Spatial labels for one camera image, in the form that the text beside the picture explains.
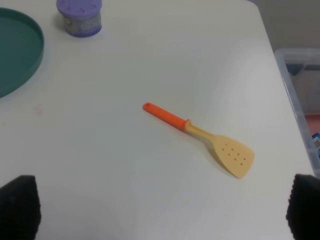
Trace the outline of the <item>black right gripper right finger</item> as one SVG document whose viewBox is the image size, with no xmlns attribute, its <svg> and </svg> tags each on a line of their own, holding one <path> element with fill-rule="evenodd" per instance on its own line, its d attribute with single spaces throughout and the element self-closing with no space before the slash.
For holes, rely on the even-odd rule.
<svg viewBox="0 0 320 240">
<path fill-rule="evenodd" d="M 320 238 L 320 180 L 296 174 L 288 199 L 288 226 L 295 240 Z"/>
</svg>

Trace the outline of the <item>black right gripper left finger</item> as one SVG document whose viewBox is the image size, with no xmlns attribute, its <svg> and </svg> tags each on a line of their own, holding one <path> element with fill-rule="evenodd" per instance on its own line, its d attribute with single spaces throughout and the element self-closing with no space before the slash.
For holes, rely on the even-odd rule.
<svg viewBox="0 0 320 240">
<path fill-rule="evenodd" d="M 0 238 L 34 240 L 41 223 L 36 178 L 21 175 L 0 188 Z"/>
</svg>

